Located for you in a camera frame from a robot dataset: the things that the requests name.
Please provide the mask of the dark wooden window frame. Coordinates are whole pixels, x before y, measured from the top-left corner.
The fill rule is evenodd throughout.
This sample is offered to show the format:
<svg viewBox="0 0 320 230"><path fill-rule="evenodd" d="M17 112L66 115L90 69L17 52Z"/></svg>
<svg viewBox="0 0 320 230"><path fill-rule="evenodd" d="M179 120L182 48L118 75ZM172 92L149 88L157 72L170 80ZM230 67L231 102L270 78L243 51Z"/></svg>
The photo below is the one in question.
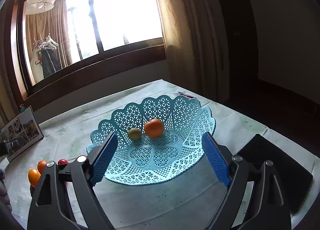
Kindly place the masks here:
<svg viewBox="0 0 320 230"><path fill-rule="evenodd" d="M1 98L39 110L165 60L156 0L1 0Z"/></svg>

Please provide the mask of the light blue lattice fruit basket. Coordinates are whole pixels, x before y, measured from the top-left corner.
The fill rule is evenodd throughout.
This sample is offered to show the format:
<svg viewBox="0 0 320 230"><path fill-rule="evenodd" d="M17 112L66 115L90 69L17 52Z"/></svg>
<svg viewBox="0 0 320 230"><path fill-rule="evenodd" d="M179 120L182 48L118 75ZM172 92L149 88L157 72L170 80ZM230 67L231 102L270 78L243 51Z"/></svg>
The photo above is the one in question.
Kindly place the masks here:
<svg viewBox="0 0 320 230"><path fill-rule="evenodd" d="M149 138L144 125L160 119L164 132ZM127 132L140 129L142 136L131 141ZM106 179L128 186L150 185L170 181L193 167L204 155L201 138L214 133L216 120L208 107L197 99L167 95L145 98L140 104L129 103L113 111L109 119L99 122L91 132L87 152L101 145L109 133L118 138L117 150L104 174Z"/></svg>

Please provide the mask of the photo collage calendar card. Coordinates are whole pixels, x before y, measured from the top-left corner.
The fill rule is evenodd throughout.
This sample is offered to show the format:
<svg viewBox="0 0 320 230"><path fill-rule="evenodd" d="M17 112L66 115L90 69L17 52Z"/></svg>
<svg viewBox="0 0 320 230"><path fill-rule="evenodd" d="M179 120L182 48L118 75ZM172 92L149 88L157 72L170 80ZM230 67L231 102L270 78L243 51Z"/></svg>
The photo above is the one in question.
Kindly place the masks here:
<svg viewBox="0 0 320 230"><path fill-rule="evenodd" d="M32 107L26 108L1 129L1 141L17 139L19 143L18 151L14 155L5 155L9 162L43 138L44 134L35 119Z"/></svg>

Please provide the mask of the round orange tangerine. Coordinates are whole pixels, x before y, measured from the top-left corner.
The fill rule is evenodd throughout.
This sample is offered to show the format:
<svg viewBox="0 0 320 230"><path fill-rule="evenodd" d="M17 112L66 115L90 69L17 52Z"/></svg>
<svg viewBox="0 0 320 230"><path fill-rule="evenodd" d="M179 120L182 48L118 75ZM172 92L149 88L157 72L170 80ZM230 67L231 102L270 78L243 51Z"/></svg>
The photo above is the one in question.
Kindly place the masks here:
<svg viewBox="0 0 320 230"><path fill-rule="evenodd" d="M164 124L160 119L152 119L144 125L144 131L149 138L158 138L164 132Z"/></svg>

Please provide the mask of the beige curtain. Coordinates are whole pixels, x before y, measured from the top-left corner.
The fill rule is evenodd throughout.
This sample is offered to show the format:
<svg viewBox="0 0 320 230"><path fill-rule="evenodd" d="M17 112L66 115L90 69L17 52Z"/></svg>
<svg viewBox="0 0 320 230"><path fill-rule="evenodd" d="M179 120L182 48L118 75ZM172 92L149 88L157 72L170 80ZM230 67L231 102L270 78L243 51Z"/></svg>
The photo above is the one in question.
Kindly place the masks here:
<svg viewBox="0 0 320 230"><path fill-rule="evenodd" d="M229 99L229 53L219 0L157 0L172 83Z"/></svg>

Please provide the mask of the black tablet device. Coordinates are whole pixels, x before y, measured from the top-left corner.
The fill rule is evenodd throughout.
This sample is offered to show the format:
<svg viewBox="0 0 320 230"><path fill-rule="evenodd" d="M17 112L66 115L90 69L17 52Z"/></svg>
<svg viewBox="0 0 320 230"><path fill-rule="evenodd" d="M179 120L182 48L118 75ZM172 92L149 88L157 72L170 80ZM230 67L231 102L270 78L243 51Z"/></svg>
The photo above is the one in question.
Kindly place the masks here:
<svg viewBox="0 0 320 230"><path fill-rule="evenodd" d="M237 152L237 155L253 164L257 169L260 169L265 161L272 161L289 202L290 212L296 214L299 211L313 180L313 176L308 170L259 134L256 134L244 145Z"/></svg>

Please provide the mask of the small green-brown kiwi fruit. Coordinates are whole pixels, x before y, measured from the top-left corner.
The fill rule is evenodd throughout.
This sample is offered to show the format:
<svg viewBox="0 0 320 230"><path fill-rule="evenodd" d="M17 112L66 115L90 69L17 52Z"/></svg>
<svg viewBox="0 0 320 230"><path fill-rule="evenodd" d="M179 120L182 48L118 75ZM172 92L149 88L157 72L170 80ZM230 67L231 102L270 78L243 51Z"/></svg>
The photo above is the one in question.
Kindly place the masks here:
<svg viewBox="0 0 320 230"><path fill-rule="evenodd" d="M142 133L141 133L140 129L138 129L138 128L131 128L127 132L127 136L131 141L138 141L141 138Z"/></svg>

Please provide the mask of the small red tomato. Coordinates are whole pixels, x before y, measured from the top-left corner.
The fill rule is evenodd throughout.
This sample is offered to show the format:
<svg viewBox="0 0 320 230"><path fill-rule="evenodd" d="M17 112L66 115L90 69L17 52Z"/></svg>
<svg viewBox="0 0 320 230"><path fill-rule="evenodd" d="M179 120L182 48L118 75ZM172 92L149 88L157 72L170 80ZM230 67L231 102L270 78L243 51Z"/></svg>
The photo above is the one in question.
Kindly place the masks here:
<svg viewBox="0 0 320 230"><path fill-rule="evenodd" d="M66 159L60 159L58 162L57 162L58 165L64 165L64 164L68 164L68 161Z"/></svg>

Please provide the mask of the large smooth orange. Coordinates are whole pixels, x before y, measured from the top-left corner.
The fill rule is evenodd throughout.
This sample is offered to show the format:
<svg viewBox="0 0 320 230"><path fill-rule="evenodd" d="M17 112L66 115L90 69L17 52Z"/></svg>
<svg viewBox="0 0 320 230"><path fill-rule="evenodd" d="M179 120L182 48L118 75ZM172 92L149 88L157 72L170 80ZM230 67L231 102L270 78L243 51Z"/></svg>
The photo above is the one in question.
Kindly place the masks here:
<svg viewBox="0 0 320 230"><path fill-rule="evenodd" d="M37 169L29 169L28 171L28 180L32 187L36 187L39 179L41 177L41 173Z"/></svg>

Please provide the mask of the small orange tangerine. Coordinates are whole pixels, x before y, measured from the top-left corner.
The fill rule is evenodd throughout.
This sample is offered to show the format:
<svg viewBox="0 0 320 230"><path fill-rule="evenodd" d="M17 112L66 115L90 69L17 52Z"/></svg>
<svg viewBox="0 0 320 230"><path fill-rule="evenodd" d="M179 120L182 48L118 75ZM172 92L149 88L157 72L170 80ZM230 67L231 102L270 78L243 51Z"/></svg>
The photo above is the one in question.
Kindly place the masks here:
<svg viewBox="0 0 320 230"><path fill-rule="evenodd" d="M47 162L45 160L41 160L37 163L37 170L40 174L43 173L44 168L46 168Z"/></svg>

